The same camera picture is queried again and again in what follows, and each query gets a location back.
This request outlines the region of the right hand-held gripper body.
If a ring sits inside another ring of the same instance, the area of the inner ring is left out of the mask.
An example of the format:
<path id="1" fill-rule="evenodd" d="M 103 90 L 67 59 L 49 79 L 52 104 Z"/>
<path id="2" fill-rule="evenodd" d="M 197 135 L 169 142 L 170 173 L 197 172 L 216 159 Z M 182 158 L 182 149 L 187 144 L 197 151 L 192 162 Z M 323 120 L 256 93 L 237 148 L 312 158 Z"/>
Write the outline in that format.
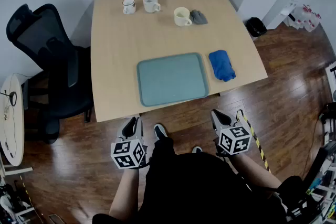
<path id="1" fill-rule="evenodd" d="M 218 138 L 215 140 L 217 152 L 236 155 L 248 151 L 251 134 L 243 126 L 214 127 Z"/>

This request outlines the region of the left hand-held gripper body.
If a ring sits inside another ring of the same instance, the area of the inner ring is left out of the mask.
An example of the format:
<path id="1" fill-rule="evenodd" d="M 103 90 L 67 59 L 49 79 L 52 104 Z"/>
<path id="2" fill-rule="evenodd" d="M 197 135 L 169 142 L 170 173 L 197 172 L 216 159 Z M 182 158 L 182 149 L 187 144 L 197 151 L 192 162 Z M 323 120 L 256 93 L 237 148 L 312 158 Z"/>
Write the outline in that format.
<path id="1" fill-rule="evenodd" d="M 119 137 L 111 143 L 110 155 L 118 169 L 142 169 L 149 165 L 146 161 L 146 149 L 142 138 Z"/>

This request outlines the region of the blue cloth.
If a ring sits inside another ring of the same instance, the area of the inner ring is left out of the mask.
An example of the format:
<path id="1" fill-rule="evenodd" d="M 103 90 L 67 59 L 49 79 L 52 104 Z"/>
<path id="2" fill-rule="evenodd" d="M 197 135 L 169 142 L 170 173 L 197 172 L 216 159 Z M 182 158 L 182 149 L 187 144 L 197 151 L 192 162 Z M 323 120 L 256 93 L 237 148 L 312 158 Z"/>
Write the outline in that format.
<path id="1" fill-rule="evenodd" d="M 208 57 L 212 64 L 214 75 L 218 80 L 227 82 L 236 78 L 235 71 L 225 50 L 211 52 Z"/>

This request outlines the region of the teal plastic tray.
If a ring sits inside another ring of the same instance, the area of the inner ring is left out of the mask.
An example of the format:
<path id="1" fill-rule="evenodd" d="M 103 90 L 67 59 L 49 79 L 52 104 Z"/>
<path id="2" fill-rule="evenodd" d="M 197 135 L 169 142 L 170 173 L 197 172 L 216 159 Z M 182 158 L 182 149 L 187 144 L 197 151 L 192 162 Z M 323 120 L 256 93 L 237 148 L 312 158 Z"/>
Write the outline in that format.
<path id="1" fill-rule="evenodd" d="M 208 96 L 202 57 L 193 52 L 140 61 L 136 67 L 140 102 L 158 106 Z"/>

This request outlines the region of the person's left shoe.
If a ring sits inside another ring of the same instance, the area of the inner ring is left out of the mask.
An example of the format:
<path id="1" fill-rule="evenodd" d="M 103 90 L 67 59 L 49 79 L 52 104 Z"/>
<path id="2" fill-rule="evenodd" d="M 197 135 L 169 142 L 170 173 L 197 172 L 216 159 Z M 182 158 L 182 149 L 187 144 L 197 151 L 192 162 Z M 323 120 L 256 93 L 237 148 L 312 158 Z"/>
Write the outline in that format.
<path id="1" fill-rule="evenodd" d="M 167 137 L 166 130 L 165 130 L 165 128 L 162 124 L 156 124 L 154 126 L 154 134 L 155 134 L 157 140 L 161 140 L 161 139 L 164 139 L 165 137 Z"/>

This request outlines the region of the yellow black striped tape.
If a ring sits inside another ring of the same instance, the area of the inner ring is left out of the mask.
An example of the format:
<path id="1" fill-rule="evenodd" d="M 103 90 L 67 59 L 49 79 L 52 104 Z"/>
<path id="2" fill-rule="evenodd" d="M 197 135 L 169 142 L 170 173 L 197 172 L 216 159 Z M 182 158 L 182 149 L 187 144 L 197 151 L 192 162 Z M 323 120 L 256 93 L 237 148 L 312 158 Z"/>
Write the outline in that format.
<path id="1" fill-rule="evenodd" d="M 34 207 L 34 204 L 33 204 L 32 200 L 31 200 L 31 197 L 30 197 L 30 195 L 29 195 L 29 192 L 27 191 L 27 188 L 26 188 L 26 185 L 25 185 L 25 182 L 24 182 L 24 180 L 23 180 L 22 175 L 20 175 L 19 177 L 20 177 L 20 181 L 21 181 L 21 183 L 22 183 L 23 189 L 24 189 L 24 191 L 25 191 L 25 193 L 26 193 L 26 196 L 28 197 L 29 203 L 30 203 L 30 205 L 31 205 L 32 207 Z"/>
<path id="2" fill-rule="evenodd" d="M 244 121 L 247 123 L 247 125 L 249 126 L 249 129 L 250 129 L 250 132 L 251 132 L 251 135 L 252 137 L 254 138 L 255 142 L 256 142 L 256 145 L 257 145 L 257 148 L 259 149 L 259 152 L 260 152 L 260 156 L 261 156 L 261 159 L 264 163 L 264 166 L 265 166 L 265 169 L 271 174 L 271 170 L 270 170 L 270 167 L 269 167 L 269 164 L 267 162 L 267 159 L 266 159 L 266 156 L 265 156 L 265 153 L 262 149 L 262 146 L 261 146 L 261 143 L 260 143 L 260 140 L 258 138 L 258 136 L 256 135 L 255 131 L 254 131 L 254 128 L 252 127 L 252 125 L 250 124 L 248 118 L 246 117 L 246 115 L 244 114 L 243 110 L 242 109 L 239 109 L 236 113 L 236 120 L 238 122 L 240 122 L 240 118 L 243 118 Z"/>

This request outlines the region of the black mesh office chair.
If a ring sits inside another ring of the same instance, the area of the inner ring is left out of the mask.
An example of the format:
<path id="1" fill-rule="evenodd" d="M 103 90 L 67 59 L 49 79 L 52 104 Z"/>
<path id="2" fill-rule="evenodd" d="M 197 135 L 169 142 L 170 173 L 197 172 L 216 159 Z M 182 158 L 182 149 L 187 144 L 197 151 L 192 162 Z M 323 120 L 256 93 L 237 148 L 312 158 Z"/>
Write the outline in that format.
<path id="1" fill-rule="evenodd" d="M 94 106 L 91 50 L 72 44 L 56 7 L 45 4 L 32 11 L 22 5 L 9 19 L 6 35 L 48 76 L 45 89 L 24 87 L 27 105 L 38 109 L 36 124 L 26 125 L 37 131 L 28 140 L 54 143 L 61 119 L 84 114 L 84 122 L 89 123 Z"/>

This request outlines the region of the black waste bin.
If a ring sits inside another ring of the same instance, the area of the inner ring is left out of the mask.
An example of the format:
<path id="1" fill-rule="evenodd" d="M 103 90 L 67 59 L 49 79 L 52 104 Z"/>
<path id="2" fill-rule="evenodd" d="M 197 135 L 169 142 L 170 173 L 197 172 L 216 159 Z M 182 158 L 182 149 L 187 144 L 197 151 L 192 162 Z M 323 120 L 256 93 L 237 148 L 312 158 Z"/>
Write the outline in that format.
<path id="1" fill-rule="evenodd" d="M 251 17 L 245 23 L 246 29 L 254 38 L 258 38 L 267 32 L 264 23 L 257 17 Z"/>

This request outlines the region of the grey cloth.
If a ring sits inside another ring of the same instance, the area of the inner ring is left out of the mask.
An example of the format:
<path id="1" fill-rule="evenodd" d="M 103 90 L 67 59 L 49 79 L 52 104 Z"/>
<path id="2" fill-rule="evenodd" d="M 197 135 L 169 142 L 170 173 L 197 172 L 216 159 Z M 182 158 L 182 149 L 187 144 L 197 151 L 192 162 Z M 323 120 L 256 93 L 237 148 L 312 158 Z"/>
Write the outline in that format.
<path id="1" fill-rule="evenodd" d="M 204 14 L 196 9 L 190 12 L 190 20 L 192 21 L 193 24 L 196 25 L 205 25 L 208 23 Z"/>

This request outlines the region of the cream mug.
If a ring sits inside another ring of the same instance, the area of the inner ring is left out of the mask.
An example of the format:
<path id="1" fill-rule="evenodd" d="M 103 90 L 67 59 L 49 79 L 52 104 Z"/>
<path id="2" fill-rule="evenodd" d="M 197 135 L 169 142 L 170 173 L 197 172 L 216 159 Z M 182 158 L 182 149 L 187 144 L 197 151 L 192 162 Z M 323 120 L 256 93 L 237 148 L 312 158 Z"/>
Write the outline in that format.
<path id="1" fill-rule="evenodd" d="M 190 26 L 190 11 L 185 7 L 178 7 L 174 10 L 174 22 L 179 27 Z"/>

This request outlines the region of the round white side table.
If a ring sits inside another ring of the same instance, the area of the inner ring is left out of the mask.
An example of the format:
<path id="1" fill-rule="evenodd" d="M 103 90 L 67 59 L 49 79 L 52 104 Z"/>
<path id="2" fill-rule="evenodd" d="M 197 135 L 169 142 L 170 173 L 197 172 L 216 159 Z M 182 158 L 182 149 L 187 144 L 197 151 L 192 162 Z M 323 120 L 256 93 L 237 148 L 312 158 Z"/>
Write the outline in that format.
<path id="1" fill-rule="evenodd" d="M 17 102 L 15 106 L 5 106 L 7 98 L 0 94 L 0 147 L 9 162 L 3 163 L 0 154 L 0 176 L 2 178 L 33 171 L 32 167 L 20 168 L 24 154 L 24 104 L 22 86 L 17 75 L 6 78 L 0 91 L 15 91 Z"/>

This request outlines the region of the white mug with dark rim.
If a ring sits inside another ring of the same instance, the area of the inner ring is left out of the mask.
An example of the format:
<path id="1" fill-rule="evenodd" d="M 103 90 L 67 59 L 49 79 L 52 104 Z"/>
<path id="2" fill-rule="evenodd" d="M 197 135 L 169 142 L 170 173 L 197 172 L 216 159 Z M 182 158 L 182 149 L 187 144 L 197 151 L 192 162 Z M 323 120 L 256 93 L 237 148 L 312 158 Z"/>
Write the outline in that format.
<path id="1" fill-rule="evenodd" d="M 135 0 L 124 0 L 123 1 L 123 13 L 128 14 L 134 14 L 136 11 L 136 3 Z"/>

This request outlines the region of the white shelf unit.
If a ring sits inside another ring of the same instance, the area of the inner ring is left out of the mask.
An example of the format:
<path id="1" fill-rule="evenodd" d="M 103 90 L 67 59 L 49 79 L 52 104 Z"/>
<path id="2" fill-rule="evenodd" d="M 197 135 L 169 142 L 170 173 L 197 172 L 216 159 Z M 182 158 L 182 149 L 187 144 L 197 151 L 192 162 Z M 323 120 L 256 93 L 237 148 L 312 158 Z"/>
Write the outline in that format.
<path id="1" fill-rule="evenodd" d="M 276 0 L 262 19 L 267 30 L 275 29 L 295 9 L 301 0 Z"/>

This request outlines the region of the plain white mug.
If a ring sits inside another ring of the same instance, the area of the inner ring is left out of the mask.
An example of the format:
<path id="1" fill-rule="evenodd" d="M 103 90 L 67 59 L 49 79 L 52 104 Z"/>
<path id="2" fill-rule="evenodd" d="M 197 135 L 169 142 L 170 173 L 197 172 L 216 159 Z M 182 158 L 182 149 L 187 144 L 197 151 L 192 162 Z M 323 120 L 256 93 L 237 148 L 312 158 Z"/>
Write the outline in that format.
<path id="1" fill-rule="evenodd" d="M 158 0 L 143 0 L 144 9 L 148 13 L 159 12 L 161 10 L 161 4 Z"/>

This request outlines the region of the clear storage boxes red labels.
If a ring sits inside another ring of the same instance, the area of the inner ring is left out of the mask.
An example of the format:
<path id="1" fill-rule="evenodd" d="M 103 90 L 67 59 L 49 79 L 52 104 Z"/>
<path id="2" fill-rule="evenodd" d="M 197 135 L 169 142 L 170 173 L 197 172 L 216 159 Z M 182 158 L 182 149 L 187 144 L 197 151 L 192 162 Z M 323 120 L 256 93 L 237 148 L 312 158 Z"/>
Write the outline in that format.
<path id="1" fill-rule="evenodd" d="M 289 15 L 289 22 L 295 29 L 305 29 L 308 32 L 315 30 L 321 22 L 321 16 L 312 11 L 309 5 L 296 7 Z"/>

